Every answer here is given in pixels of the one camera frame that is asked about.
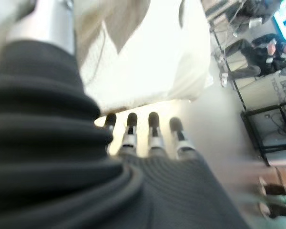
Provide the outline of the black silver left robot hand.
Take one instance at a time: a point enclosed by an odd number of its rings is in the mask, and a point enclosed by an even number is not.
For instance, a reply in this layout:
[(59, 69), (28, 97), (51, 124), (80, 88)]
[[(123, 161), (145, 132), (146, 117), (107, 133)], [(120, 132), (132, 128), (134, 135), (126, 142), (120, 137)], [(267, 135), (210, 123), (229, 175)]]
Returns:
[(72, 0), (32, 0), (0, 52), (0, 229), (246, 229), (179, 118), (177, 158), (149, 116), (148, 157), (130, 114), (117, 156), (83, 88)]

